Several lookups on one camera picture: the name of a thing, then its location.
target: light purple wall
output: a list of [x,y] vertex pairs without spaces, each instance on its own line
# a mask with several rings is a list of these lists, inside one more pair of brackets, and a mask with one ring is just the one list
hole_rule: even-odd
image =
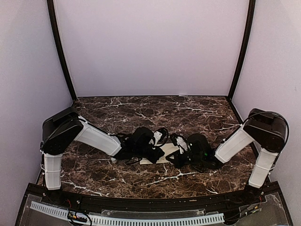
[[301,2],[256,2],[253,27],[234,104],[243,118],[254,108],[276,111],[291,135],[271,179],[278,180],[293,221],[301,222]]
[[40,167],[42,123],[71,105],[46,0],[0,6],[0,225],[15,224]]
[[248,0],[59,0],[78,96],[226,95]]

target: marble tabletop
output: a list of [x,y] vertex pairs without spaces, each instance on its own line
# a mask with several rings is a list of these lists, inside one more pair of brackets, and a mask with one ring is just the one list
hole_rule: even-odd
[[[115,133],[132,133],[145,126],[161,127],[187,137],[204,134],[211,147],[238,126],[225,97],[83,97],[73,105],[94,125]],[[219,170],[200,173],[191,166],[180,170],[171,163],[127,166],[112,163],[105,153],[72,142],[62,158],[65,191],[117,198],[183,198],[242,190],[256,158],[251,147]]]

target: cable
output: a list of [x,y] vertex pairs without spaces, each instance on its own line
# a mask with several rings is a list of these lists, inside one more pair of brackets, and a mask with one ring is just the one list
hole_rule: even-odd
[[133,165],[135,163],[138,163],[142,160],[142,158],[138,158],[138,160],[134,161],[134,162],[130,162],[132,159],[126,161],[126,165],[129,166],[129,165]]
[[82,225],[85,225],[85,224],[86,224],[87,220],[86,220],[86,222],[82,222],[83,224],[76,223],[76,222],[74,222],[74,220],[73,220],[73,219],[75,219],[75,220],[78,220],[79,222],[81,222],[81,221],[80,221],[80,220],[81,220],[81,217],[78,217],[78,216],[77,216],[77,213],[81,213],[81,214],[85,215],[85,216],[89,219],[90,226],[92,226],[92,219],[89,217],[88,214],[83,213],[83,212],[79,212],[79,211],[77,211],[77,210],[73,210],[73,211],[74,211],[74,214],[71,214],[71,212],[68,211],[68,216],[67,216],[67,219],[69,219],[69,220],[71,221],[71,223],[69,222],[71,225],[73,225],[73,226],[82,226]]
[[126,133],[117,133],[117,134],[109,134],[109,136],[112,136],[112,137],[120,137],[122,136],[123,137],[129,137],[131,134],[126,134]]
[[[63,203],[56,203],[55,201],[53,201],[50,197],[49,197],[49,195],[48,195],[48,190],[47,190],[47,187],[46,187],[46,182],[45,182],[45,175],[44,175],[44,177],[43,177],[43,187],[44,187],[44,190],[45,190],[45,195],[46,195],[46,197],[49,199],[49,201],[51,202],[51,203],[53,203],[54,205],[56,205],[56,206],[60,206],[60,207],[63,207],[63,208],[66,208],[65,206],[63,206],[63,204],[65,203],[65,201],[67,201],[68,203],[69,203],[69,208],[67,208],[68,209],[68,213],[70,212],[70,211],[73,211],[73,212],[75,212],[75,215],[76,215],[76,213],[81,213],[81,214],[83,214],[83,215],[85,215],[86,217],[87,217],[87,219],[89,220],[89,222],[90,222],[90,226],[92,226],[92,220],[91,220],[91,218],[89,217],[89,215],[88,214],[86,214],[86,213],[84,213],[84,212],[82,212],[82,211],[79,211],[79,210],[75,210],[75,209],[72,209],[72,205],[71,205],[71,202],[70,202],[70,200],[69,199],[66,199]],[[76,222],[73,222],[74,224],[72,224],[72,225],[74,225],[74,226],[80,226],[80,225],[84,225],[84,224],[78,224],[78,223],[76,223]]]
[[233,200],[231,200],[231,199],[225,199],[225,200],[223,200],[223,202],[231,202],[231,203],[233,203],[233,204],[242,204],[242,203],[243,203],[242,201],[236,202],[236,201],[233,201]]
[[[261,203],[262,203],[262,198],[261,198],[260,196],[259,196],[258,198],[260,199],[259,205],[253,207],[252,210],[249,210],[249,211],[247,211],[246,213],[252,212],[253,210],[257,209],[257,208],[261,205]],[[227,220],[227,221],[237,221],[237,220],[239,220],[239,219],[241,219],[241,218],[243,218],[243,217],[246,217],[248,214],[247,214],[247,215],[244,214],[244,215],[240,216],[239,218],[235,218],[236,216],[240,215],[240,214],[243,213],[245,210],[247,210],[248,208],[250,208],[250,207],[255,203],[256,200],[257,200],[257,199],[255,199],[250,205],[248,205],[248,206],[245,207],[243,210],[241,210],[238,214],[235,214],[234,216],[232,216],[232,217],[230,217],[230,218],[226,218],[225,220]]]
[[159,131],[159,130],[164,130],[164,131],[166,132],[166,138],[165,138],[165,140],[164,140],[164,142],[163,142],[162,144],[160,144],[160,145],[158,145],[158,146],[156,146],[156,147],[162,147],[163,145],[165,145],[165,144],[167,143],[168,137],[169,137],[168,129],[162,127],[162,128],[160,128],[160,129],[158,129],[157,131]]
[[199,173],[204,173],[204,171],[202,171],[202,169],[204,168],[201,168],[201,169],[198,169],[197,167],[195,167],[194,165],[191,165],[192,168],[194,168],[197,172]]

